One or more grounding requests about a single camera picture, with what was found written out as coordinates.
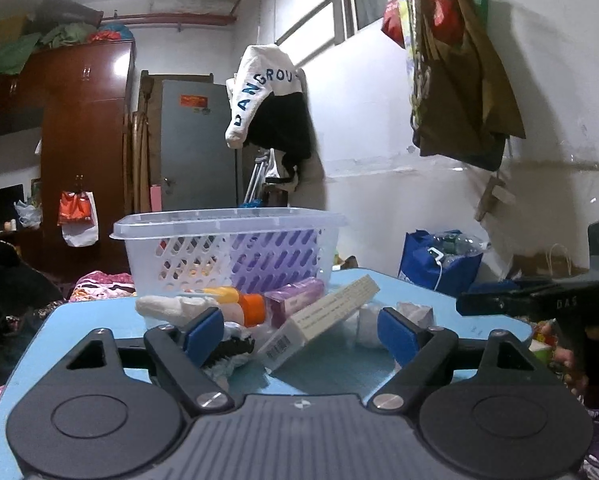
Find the olive hanging bag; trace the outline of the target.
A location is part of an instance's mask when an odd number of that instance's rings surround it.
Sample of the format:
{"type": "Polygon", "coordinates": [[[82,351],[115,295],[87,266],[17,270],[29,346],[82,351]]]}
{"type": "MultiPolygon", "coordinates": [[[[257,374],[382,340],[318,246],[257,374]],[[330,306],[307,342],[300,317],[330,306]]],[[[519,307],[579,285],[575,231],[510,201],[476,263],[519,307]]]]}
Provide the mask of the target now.
{"type": "Polygon", "coordinates": [[[525,128],[474,0],[411,0],[411,127],[420,155],[496,171],[525,128]]]}

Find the grey metal door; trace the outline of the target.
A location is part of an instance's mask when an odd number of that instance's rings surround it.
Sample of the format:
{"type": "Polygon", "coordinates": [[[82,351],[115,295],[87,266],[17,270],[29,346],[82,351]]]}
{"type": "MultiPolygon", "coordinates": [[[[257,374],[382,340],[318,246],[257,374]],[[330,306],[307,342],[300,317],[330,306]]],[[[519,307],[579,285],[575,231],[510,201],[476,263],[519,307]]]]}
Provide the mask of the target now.
{"type": "Polygon", "coordinates": [[[231,118],[226,88],[208,82],[162,82],[160,176],[165,210],[237,205],[237,151],[224,134],[231,118]]]}

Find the pink floral blanket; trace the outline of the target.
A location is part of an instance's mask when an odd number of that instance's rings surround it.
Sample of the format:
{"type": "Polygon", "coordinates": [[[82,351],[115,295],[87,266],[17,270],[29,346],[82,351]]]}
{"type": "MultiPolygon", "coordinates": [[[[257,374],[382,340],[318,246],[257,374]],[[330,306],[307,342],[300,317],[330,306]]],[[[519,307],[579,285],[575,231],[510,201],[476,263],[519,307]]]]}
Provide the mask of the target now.
{"type": "Polygon", "coordinates": [[[107,274],[93,271],[79,278],[69,302],[117,299],[136,295],[136,287],[129,273],[107,274]]]}

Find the purple pack in basket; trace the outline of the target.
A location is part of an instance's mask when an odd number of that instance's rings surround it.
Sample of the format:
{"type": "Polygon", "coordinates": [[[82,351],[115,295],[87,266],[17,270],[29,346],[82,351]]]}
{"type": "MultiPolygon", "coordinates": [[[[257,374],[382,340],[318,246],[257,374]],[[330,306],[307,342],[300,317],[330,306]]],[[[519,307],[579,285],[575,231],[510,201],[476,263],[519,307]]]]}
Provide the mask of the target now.
{"type": "Polygon", "coordinates": [[[231,284],[262,294],[320,274],[321,230],[302,229],[230,236],[231,284]]]}

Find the brown wooden wardrobe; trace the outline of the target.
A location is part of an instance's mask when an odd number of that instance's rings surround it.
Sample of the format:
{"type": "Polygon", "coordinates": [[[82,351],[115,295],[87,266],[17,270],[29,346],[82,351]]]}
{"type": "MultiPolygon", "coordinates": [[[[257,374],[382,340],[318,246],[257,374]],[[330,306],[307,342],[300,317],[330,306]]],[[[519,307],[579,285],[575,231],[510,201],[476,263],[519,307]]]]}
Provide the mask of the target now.
{"type": "Polygon", "coordinates": [[[127,193],[130,91],[134,67],[131,41],[94,42],[43,50],[18,75],[0,74],[0,136],[41,130],[41,240],[34,265],[63,278],[94,270],[127,271],[124,245],[112,240],[116,221],[132,200],[127,193]],[[60,196],[94,196],[98,241],[72,248],[57,223],[60,196]]]}

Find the white plush bunny toy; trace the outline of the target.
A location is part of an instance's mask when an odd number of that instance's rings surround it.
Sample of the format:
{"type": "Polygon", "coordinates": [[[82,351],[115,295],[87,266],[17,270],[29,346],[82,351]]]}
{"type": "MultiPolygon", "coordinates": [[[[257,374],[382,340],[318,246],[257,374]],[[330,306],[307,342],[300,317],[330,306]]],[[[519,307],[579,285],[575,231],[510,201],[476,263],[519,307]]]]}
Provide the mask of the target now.
{"type": "Polygon", "coordinates": [[[220,304],[213,296],[142,296],[136,312],[172,325],[184,354],[216,382],[228,379],[254,354],[256,338],[235,302],[220,304]]]}

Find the white black hanging jacket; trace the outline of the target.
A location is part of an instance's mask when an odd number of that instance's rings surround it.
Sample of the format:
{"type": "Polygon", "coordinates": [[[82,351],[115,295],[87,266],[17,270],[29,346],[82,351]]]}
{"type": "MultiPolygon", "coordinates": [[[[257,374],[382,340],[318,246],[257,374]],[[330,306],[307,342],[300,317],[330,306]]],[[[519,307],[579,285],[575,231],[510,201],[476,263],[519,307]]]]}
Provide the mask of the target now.
{"type": "Polygon", "coordinates": [[[226,145],[257,150],[244,203],[327,206],[304,72],[275,44],[252,44],[226,91],[231,110],[226,145]]]}

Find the orange cap lotion bottle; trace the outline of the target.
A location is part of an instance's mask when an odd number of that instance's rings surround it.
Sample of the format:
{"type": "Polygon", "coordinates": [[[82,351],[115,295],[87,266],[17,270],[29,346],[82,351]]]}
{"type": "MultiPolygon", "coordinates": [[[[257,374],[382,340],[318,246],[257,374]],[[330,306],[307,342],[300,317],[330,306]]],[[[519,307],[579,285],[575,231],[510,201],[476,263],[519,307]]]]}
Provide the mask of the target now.
{"type": "Polygon", "coordinates": [[[228,286],[203,288],[202,292],[218,302],[226,322],[254,327],[267,320],[266,300],[260,294],[243,294],[228,286]]]}

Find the blue shopping bag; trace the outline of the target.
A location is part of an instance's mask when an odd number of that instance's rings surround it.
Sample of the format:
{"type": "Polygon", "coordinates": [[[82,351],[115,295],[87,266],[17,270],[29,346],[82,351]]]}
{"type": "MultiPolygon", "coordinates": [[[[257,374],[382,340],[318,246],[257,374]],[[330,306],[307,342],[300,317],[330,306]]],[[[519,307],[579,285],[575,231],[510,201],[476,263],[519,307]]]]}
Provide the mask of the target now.
{"type": "Polygon", "coordinates": [[[414,285],[458,297],[476,280],[490,243],[459,230],[406,234],[398,278],[414,285]]]}

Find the red hanging bag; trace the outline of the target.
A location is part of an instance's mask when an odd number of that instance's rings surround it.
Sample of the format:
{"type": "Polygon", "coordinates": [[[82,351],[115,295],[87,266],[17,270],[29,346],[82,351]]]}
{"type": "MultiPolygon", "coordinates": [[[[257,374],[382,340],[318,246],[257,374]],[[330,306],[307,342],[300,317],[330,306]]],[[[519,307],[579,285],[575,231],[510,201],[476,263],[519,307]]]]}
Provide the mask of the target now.
{"type": "Polygon", "coordinates": [[[408,7],[406,0],[391,0],[386,3],[382,32],[401,49],[406,45],[405,21],[408,17],[408,7]]]}

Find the orange white hanging bag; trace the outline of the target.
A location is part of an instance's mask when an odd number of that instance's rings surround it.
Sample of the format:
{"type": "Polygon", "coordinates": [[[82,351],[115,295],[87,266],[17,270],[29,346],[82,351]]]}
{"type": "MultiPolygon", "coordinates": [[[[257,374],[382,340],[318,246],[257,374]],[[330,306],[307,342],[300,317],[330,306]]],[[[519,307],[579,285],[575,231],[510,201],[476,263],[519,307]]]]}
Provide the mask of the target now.
{"type": "Polygon", "coordinates": [[[69,247],[83,248],[98,243],[100,230],[93,193],[63,192],[60,196],[57,225],[69,247]]]}

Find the clear plastic basket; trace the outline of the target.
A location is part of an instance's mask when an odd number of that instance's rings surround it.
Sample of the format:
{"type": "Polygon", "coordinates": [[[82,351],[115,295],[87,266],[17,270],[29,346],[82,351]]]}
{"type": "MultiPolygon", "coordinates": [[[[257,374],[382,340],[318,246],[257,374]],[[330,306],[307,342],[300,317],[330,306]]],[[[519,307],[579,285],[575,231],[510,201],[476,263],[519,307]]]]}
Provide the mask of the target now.
{"type": "Polygon", "coordinates": [[[110,237],[124,242],[139,296],[179,296],[232,286],[230,236],[245,233],[321,230],[317,278],[326,283],[346,224],[342,214],[296,207],[178,210],[130,214],[110,237]]]}

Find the purple small box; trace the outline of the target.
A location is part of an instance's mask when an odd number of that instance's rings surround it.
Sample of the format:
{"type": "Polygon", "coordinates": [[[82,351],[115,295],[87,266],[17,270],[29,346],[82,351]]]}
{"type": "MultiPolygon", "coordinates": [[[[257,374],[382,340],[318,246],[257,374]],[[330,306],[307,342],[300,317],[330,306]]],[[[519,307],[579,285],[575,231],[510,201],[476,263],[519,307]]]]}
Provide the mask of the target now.
{"type": "Polygon", "coordinates": [[[265,292],[268,323],[273,328],[280,328],[290,316],[319,300],[324,295],[324,290],[324,281],[320,278],[305,278],[265,292]]]}

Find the white orange medicine box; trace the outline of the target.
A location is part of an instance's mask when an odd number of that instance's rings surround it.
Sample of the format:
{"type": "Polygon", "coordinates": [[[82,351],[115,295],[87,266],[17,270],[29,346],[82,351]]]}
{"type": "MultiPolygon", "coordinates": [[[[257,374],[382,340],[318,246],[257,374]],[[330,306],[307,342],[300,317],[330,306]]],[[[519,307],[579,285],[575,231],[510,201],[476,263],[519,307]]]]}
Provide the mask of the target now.
{"type": "Polygon", "coordinates": [[[281,367],[302,348],[343,322],[371,301],[380,287],[370,275],[330,292],[314,304],[291,315],[257,352],[268,373],[281,367]]]}

